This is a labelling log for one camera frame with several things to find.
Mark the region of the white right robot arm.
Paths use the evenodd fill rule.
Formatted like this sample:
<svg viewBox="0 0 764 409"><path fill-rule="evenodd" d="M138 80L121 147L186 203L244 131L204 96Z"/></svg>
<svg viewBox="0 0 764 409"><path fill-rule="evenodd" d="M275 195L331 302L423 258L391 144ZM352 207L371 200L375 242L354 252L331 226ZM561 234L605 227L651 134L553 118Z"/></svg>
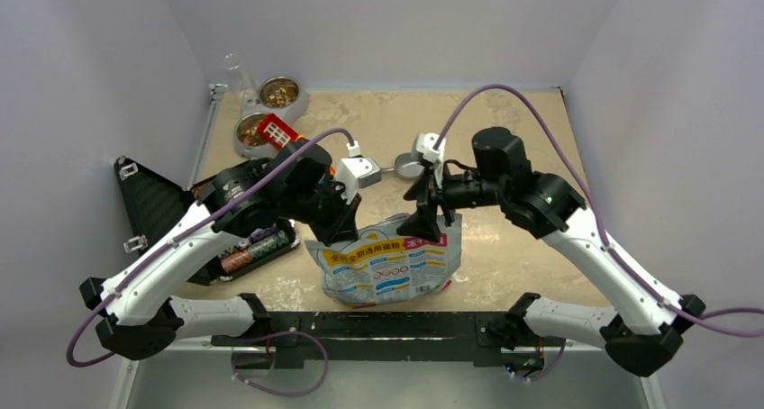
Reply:
<svg viewBox="0 0 764 409"><path fill-rule="evenodd" d="M526 293L502 320L487 326L488 335L509 350L544 338L577 341L604 350L638 377L671 361L705 303L678 294L618 252L598 232L582 195L564 178L534 170L523 141L506 128L481 130L471 145L475 166L452 175L440 136L417 137L412 154L423 173L405 193L416 209L398 233L438 241L459 209L497 206L510 223L572 263L608 300L608 306L595 308Z"/></svg>

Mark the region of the grey double pet bowl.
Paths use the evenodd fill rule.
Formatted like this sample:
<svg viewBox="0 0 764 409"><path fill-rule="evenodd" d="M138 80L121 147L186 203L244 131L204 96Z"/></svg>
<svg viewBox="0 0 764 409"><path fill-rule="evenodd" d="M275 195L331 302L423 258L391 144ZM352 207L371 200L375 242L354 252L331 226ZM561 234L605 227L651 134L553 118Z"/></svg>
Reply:
<svg viewBox="0 0 764 409"><path fill-rule="evenodd" d="M241 105L241 118L233 131L234 152L245 159L274 157L277 149L256 133L257 127L268 114L276 115L294 128L309 104L309 95L290 77L266 80L254 95L251 104Z"/></svg>

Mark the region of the clear water bottle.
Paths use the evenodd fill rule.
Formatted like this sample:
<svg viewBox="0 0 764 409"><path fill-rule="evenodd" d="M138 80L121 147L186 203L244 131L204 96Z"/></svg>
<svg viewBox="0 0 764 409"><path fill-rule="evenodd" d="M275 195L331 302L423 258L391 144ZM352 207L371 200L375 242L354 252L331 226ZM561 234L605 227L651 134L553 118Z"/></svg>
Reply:
<svg viewBox="0 0 764 409"><path fill-rule="evenodd" d="M229 89L242 107L254 106L258 101L257 86L241 59L235 53L229 53L223 62Z"/></svg>

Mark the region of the aluminium frame rail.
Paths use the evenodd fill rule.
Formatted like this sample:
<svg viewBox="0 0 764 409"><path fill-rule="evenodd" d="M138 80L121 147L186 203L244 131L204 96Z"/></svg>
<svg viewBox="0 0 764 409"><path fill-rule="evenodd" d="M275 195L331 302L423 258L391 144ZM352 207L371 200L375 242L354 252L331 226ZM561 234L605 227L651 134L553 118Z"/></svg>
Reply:
<svg viewBox="0 0 764 409"><path fill-rule="evenodd" d="M186 322L173 311L160 311L147 323L127 326L119 345L127 359L147 359L159 354L174 343L188 340L181 332Z"/></svg>

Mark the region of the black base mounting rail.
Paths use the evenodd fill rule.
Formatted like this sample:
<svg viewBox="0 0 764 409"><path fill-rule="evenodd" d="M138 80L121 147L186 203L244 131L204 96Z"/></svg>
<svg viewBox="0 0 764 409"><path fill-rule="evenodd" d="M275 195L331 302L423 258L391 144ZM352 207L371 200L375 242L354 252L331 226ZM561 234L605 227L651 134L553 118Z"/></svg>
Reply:
<svg viewBox="0 0 764 409"><path fill-rule="evenodd" d="M267 349L276 368L309 361L467 362L499 367L523 352L562 346L520 329L505 312L273 312L246 337L214 336L215 347Z"/></svg>

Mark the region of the colourful pet food bag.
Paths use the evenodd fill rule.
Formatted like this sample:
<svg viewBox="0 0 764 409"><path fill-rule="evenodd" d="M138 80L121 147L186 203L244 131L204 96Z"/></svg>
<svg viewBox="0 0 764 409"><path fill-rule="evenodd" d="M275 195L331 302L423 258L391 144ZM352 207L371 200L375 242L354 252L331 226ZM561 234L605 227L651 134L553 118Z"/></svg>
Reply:
<svg viewBox="0 0 764 409"><path fill-rule="evenodd" d="M351 308L403 303L440 293L461 264L462 216L444 224L437 242L396 233L407 214L395 214L359 230L357 241L326 246L307 241L311 259L323 272L323 292Z"/></svg>

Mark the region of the silver metal scoop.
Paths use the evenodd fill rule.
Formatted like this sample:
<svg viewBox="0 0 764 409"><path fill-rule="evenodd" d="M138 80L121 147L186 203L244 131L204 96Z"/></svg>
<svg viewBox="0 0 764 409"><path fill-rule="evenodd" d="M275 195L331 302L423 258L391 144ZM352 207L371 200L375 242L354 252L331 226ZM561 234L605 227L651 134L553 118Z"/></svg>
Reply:
<svg viewBox="0 0 764 409"><path fill-rule="evenodd" d="M394 174L404 181L414 181L423 173L423 166L410 153L399 154L391 167L381 168L383 175Z"/></svg>

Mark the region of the black poker chip case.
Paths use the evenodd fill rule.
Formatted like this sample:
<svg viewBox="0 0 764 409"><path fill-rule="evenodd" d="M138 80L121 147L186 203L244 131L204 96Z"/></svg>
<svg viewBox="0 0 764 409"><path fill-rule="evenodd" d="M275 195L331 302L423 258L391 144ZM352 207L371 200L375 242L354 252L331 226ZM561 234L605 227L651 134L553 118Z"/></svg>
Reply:
<svg viewBox="0 0 764 409"><path fill-rule="evenodd" d="M115 161L114 171L132 227L132 237L124 243L124 247L127 252L140 254L180 222L189 206L213 180L208 177L184 189L126 157ZM295 224L280 219L227 246L187 281L199 286L232 281L296 250L299 244Z"/></svg>

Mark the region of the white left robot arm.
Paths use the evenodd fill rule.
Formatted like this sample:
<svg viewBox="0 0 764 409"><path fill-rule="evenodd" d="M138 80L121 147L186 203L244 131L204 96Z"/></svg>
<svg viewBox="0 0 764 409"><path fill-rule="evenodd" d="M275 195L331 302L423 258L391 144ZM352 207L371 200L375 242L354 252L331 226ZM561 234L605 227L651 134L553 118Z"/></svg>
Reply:
<svg viewBox="0 0 764 409"><path fill-rule="evenodd" d="M369 169L357 144L349 157L333 163L316 141L300 140L272 159L221 171L147 253L118 275L83 284L102 347L141 360L193 337L261 343L268 336L268 313L255 295L193 300L176 296L177 289L226 249L279 219L306 224L324 244L355 241L360 180Z"/></svg>

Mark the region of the red toy block frame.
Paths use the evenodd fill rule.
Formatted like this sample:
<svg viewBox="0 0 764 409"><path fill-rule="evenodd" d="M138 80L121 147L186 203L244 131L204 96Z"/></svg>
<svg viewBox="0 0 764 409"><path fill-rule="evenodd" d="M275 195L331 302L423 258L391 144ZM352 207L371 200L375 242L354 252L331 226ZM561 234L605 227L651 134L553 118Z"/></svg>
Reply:
<svg viewBox="0 0 764 409"><path fill-rule="evenodd" d="M267 114L256 128L257 134L276 150L297 141L301 135L276 114Z"/></svg>

